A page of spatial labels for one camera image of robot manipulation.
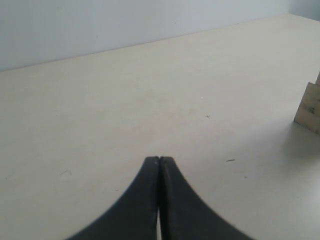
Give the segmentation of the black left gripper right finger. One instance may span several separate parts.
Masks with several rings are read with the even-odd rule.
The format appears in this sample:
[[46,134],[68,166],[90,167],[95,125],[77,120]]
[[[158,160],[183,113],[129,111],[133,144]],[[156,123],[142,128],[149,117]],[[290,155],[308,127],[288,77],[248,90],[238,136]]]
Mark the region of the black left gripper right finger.
[[250,240],[192,189],[174,158],[159,159],[158,209],[163,240]]

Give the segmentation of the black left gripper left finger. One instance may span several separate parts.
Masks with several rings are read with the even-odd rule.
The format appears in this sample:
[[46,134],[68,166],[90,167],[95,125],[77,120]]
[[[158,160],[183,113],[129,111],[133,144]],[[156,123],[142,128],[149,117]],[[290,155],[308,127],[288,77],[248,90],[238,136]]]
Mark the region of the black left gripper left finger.
[[149,156],[122,196],[71,240],[156,240],[159,157]]

